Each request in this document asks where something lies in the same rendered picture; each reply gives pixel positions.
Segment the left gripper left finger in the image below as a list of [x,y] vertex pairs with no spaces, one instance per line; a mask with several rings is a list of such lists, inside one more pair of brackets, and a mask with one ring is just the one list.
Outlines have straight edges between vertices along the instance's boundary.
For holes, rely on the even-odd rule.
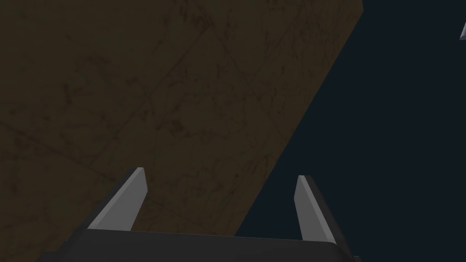
[[147,192],[144,168],[131,168],[84,220],[84,228],[130,231]]

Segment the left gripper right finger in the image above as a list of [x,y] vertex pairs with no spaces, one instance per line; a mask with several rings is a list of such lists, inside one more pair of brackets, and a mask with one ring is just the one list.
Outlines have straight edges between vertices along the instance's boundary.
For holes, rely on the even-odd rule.
[[344,244],[344,237],[311,176],[298,176],[294,203],[304,241]]

